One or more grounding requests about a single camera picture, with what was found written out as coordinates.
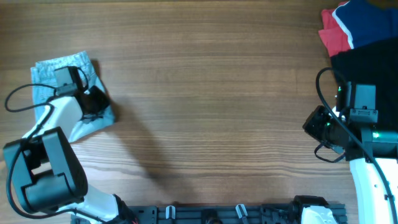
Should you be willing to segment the light blue denim shorts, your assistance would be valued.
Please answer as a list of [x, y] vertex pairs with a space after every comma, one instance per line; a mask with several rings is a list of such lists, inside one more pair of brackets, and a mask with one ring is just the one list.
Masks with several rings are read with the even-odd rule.
[[68, 141], [75, 142], [116, 122], [111, 104], [102, 118], [82, 119], [76, 100], [78, 91], [88, 93], [92, 86], [97, 86], [108, 96], [87, 52], [37, 62], [30, 72], [34, 85], [32, 101], [35, 105], [45, 104], [34, 110], [36, 124], [43, 123], [39, 134], [61, 127]]

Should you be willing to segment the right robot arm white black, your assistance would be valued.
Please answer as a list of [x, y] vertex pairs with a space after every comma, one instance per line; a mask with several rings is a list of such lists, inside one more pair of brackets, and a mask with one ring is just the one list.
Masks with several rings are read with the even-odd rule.
[[303, 129], [349, 162], [360, 223], [397, 223], [397, 131], [377, 124], [376, 87], [348, 82], [336, 107], [318, 106]]

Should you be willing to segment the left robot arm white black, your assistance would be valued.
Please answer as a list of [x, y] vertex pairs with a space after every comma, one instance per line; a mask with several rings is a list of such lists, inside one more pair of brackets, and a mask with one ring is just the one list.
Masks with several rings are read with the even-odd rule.
[[44, 114], [27, 134], [3, 149], [11, 208], [36, 220], [71, 213], [89, 223], [138, 223], [117, 195], [88, 183], [69, 141], [78, 122], [95, 119], [109, 106], [108, 97], [89, 85], [79, 67], [66, 66], [54, 73], [57, 84], [41, 104]]

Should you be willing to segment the red navy white garment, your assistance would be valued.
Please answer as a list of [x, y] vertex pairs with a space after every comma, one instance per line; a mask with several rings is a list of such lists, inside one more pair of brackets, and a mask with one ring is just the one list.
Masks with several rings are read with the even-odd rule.
[[397, 37], [397, 6], [351, 0], [321, 11], [318, 35], [330, 57], [373, 42]]

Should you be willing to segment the black base rail with clips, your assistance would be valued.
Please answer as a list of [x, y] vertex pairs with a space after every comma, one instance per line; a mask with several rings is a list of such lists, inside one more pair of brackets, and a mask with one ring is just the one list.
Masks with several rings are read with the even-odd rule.
[[347, 223], [346, 208], [329, 203], [323, 197], [296, 195], [289, 203], [263, 203], [235, 206], [130, 207], [135, 223], [206, 224], [206, 223]]

